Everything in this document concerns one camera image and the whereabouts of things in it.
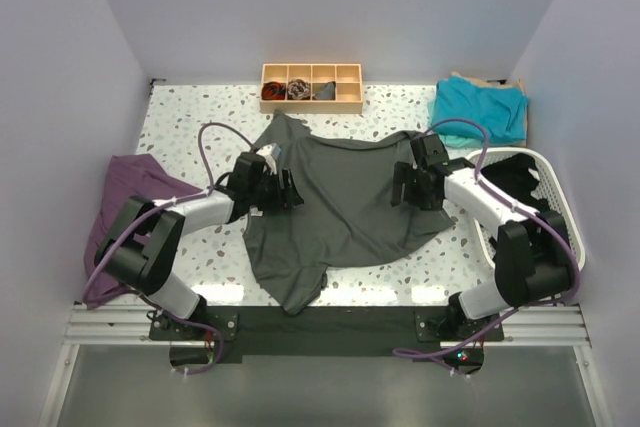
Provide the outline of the grey pink fabric item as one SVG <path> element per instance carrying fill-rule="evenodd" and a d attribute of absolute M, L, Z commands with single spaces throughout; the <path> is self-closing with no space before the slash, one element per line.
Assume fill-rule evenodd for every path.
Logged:
<path fill-rule="evenodd" d="M 311 84 L 302 79 L 294 78 L 287 83 L 286 98 L 291 101 L 306 101 L 311 99 Z"/>

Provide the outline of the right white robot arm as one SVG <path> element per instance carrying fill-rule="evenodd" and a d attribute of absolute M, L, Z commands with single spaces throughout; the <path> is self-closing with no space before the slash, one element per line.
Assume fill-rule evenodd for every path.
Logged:
<path fill-rule="evenodd" d="M 450 296 L 442 330 L 469 339 L 506 309 L 572 298 L 584 266 L 582 241 L 553 168 L 524 148 L 482 149 L 449 157 L 440 138 L 421 134 L 413 160 L 394 166 L 391 203 L 435 211 L 464 208 L 493 241 L 493 276 Z"/>

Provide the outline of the aluminium rail frame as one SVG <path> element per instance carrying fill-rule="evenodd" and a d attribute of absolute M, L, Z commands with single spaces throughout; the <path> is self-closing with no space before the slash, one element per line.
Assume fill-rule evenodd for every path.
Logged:
<path fill-rule="evenodd" d="M 151 322 L 139 305 L 105 306 L 88 311 L 75 306 L 63 336 L 65 345 L 149 344 Z M 487 347 L 589 347 L 590 337 L 578 307 L 526 308 L 502 323 L 504 339 Z"/>

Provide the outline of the wooden compartment box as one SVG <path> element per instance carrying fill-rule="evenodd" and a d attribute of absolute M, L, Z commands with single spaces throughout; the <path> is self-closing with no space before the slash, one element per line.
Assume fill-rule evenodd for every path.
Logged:
<path fill-rule="evenodd" d="M 363 90 L 360 64 L 264 64 L 260 112 L 361 114 Z"/>

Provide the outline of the teal t shirt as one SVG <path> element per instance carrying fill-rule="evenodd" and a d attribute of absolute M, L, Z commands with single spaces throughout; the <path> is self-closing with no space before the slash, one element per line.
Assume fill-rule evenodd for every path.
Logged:
<path fill-rule="evenodd" d="M 430 126 L 456 148 L 523 144 L 529 98 L 517 84 L 492 85 L 460 75 L 436 84 Z"/>

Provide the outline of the white laundry basket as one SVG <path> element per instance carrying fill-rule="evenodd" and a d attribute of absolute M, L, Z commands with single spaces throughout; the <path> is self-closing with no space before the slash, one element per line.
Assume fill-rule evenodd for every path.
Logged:
<path fill-rule="evenodd" d="M 491 164 L 509 159 L 517 154 L 528 155 L 534 160 L 535 168 L 533 172 L 537 173 L 536 177 L 539 180 L 539 184 L 531 194 L 537 199 L 546 199 L 550 209 L 563 216 L 568 229 L 570 246 L 576 257 L 579 269 L 582 270 L 586 261 L 582 238 L 574 220 L 569 202 L 551 163 L 544 156 L 531 149 L 524 147 L 495 147 L 488 150 L 482 167 L 488 167 Z M 478 250 L 481 252 L 481 257 L 489 268 L 494 270 L 495 264 L 493 258 L 495 249 L 490 244 L 490 240 L 492 239 L 491 233 L 484 228 L 484 225 L 478 217 L 472 213 L 469 213 L 468 216 L 473 225 L 472 232 L 477 238 Z"/>

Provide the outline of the purple t shirt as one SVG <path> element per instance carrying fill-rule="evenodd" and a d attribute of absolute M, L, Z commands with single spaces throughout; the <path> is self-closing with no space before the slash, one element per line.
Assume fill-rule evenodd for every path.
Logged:
<path fill-rule="evenodd" d="M 163 204 L 174 197 L 189 198 L 202 193 L 201 188 L 167 174 L 150 154 L 111 157 L 100 207 L 85 248 L 84 267 L 87 279 L 91 278 L 101 260 L 96 256 L 99 257 L 98 254 L 102 252 L 104 240 L 108 237 L 112 224 L 130 197 L 144 197 L 149 201 L 160 200 L 160 204 Z M 117 253 L 110 259 L 108 266 L 91 284 L 83 301 L 89 309 L 95 309 L 129 293 L 129 286 L 110 276 L 108 268 L 113 266 L 113 262 L 118 260 L 118 257 L 122 257 L 120 254 L 123 250 L 126 251 L 127 247 L 132 247 L 135 243 L 142 247 L 147 241 L 148 238 L 135 235 L 123 242 Z"/>

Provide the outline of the black t shirt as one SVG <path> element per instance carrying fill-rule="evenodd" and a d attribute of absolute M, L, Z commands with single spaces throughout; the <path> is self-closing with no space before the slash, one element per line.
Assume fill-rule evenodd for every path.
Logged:
<path fill-rule="evenodd" d="M 517 153 L 484 166 L 481 173 L 488 181 L 515 200 L 540 212 L 551 210 L 548 198 L 535 193 L 541 184 L 541 177 L 535 159 L 531 155 Z"/>

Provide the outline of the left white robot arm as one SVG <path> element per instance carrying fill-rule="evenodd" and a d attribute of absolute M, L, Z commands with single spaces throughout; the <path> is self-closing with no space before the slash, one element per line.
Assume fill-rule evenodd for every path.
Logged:
<path fill-rule="evenodd" d="M 290 210 L 303 203 L 291 171 L 279 168 L 280 148 L 268 144 L 237 158 L 224 185 L 180 198 L 130 197 L 118 212 L 95 256 L 93 279 L 106 273 L 172 317 L 185 339 L 207 327 L 207 302 L 173 273 L 181 239 L 231 224 L 252 210 Z"/>

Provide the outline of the red black fabric item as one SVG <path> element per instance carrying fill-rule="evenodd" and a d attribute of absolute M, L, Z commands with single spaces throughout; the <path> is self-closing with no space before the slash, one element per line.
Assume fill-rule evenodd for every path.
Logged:
<path fill-rule="evenodd" d="M 261 98 L 265 101 L 285 100 L 287 86 L 281 82 L 270 81 L 263 84 Z"/>

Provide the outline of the dark grey folded item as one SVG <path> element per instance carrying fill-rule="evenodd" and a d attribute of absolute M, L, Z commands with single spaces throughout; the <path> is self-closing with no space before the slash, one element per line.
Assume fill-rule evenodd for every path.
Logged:
<path fill-rule="evenodd" d="M 336 98 L 336 82 L 326 82 L 323 84 L 314 83 L 312 85 L 312 99 L 316 101 L 334 101 Z"/>

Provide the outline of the dark grey t shirt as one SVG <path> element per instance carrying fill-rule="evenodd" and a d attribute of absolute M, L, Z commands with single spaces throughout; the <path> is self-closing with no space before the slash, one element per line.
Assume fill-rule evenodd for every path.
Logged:
<path fill-rule="evenodd" d="M 398 162 L 410 162 L 412 131 L 377 142 L 317 137 L 301 120 L 275 113 L 256 144 L 275 143 L 303 199 L 288 211 L 252 218 L 244 234 L 253 275 L 296 315 L 319 297 L 330 268 L 399 260 L 453 226 L 444 210 L 392 206 Z"/>

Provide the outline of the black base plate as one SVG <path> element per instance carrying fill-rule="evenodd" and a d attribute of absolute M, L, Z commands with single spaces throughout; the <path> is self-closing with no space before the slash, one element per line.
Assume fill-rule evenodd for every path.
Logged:
<path fill-rule="evenodd" d="M 427 307 L 308 307 L 297 316 L 279 307 L 209 306 L 201 323 L 211 332 L 177 322 L 157 310 L 147 313 L 149 338 L 170 344 L 174 367 L 209 362 L 240 363 L 246 356 L 389 357 L 395 348 L 437 352 L 480 333 L 460 354 L 444 360 L 471 373 L 483 364 L 482 348 L 505 339 L 500 325 L 486 332 L 491 317 L 465 321 L 454 330 L 446 326 L 447 308 Z"/>

